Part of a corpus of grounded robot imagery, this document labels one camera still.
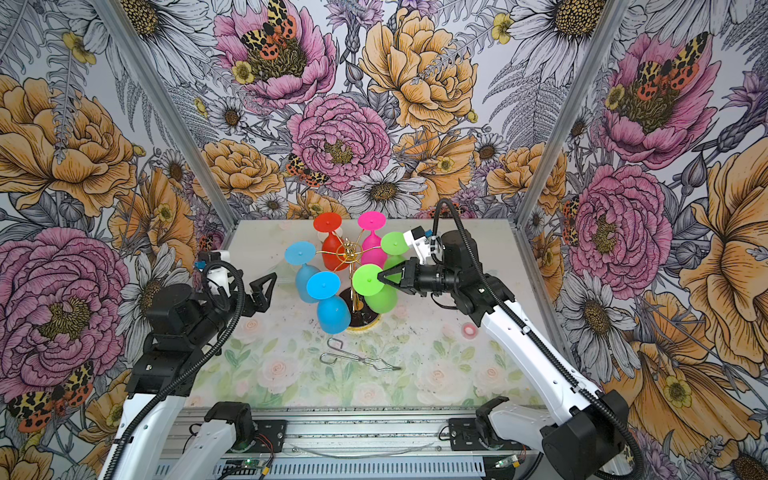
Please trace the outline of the green wine glass front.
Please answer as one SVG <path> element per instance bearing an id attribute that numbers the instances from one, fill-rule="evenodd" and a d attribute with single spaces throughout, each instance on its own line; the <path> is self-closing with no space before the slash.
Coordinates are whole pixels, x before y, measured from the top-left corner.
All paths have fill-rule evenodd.
<path id="1" fill-rule="evenodd" d="M 352 288 L 364 297 L 368 307 L 375 313 L 385 314 L 397 306 L 397 291 L 384 287 L 377 279 L 383 269 L 377 265 L 362 265 L 353 274 Z"/>

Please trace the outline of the green wine glass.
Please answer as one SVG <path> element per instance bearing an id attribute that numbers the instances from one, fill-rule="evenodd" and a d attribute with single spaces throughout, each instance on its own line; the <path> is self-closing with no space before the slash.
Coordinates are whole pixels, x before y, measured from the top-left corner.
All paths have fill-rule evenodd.
<path id="1" fill-rule="evenodd" d="M 384 287 L 377 279 L 383 269 L 377 265 L 362 265 L 353 274 L 352 288 L 364 297 L 368 307 L 375 313 L 385 314 L 397 306 L 397 291 Z"/>
<path id="2" fill-rule="evenodd" d="M 387 254 L 383 265 L 384 270 L 389 270 L 406 261 L 405 254 L 408 252 L 409 246 L 402 232 L 387 233 L 382 238 L 381 247 Z"/>

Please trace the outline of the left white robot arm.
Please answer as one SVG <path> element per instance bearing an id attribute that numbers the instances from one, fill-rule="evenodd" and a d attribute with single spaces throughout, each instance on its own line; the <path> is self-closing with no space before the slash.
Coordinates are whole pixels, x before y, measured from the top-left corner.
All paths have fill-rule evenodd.
<path id="1" fill-rule="evenodd" d="M 266 312 L 277 280 L 267 274 L 243 285 L 223 269 L 211 275 L 218 294 L 208 297 L 187 284 L 161 290 L 146 313 L 152 332 L 133 368 L 116 437 L 100 473 L 102 479 L 154 479 L 178 415 L 198 372 L 221 352 L 242 314 Z M 267 476 L 283 450 L 287 423 L 254 419 L 247 403 L 220 401 L 204 415 L 198 431 L 167 479 L 225 479 Z"/>

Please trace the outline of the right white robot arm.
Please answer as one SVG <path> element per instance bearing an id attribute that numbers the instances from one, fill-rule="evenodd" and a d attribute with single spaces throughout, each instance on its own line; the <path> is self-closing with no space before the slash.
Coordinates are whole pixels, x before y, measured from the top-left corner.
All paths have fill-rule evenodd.
<path id="1" fill-rule="evenodd" d="M 485 272 L 474 238 L 454 204 L 436 205 L 433 229 L 417 227 L 405 238 L 415 256 L 377 278 L 408 295 L 452 298 L 451 309 L 469 317 L 515 361 L 541 397 L 544 411 L 495 397 L 475 411 L 481 444 L 517 443 L 540 452 L 563 479 L 611 479 L 608 464 L 630 451 L 627 479 L 641 479 L 646 462 L 628 427 L 628 404 L 604 393 L 543 337 L 512 291 Z"/>

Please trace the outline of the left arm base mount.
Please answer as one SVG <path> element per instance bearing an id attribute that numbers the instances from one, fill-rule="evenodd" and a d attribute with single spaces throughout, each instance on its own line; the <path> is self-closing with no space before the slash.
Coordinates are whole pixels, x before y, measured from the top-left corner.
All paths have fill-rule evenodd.
<path id="1" fill-rule="evenodd" d="M 285 420 L 256 419 L 235 424 L 236 440 L 231 453 L 281 453 L 288 422 Z"/>

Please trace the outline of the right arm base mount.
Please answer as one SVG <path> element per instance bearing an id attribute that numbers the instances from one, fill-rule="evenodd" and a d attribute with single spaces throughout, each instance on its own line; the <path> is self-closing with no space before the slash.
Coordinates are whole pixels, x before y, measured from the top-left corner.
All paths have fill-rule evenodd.
<path id="1" fill-rule="evenodd" d="M 449 418 L 447 426 L 448 442 L 452 451 L 495 451 L 503 446 L 500 440 L 494 440 L 490 434 L 482 433 L 474 418 Z"/>

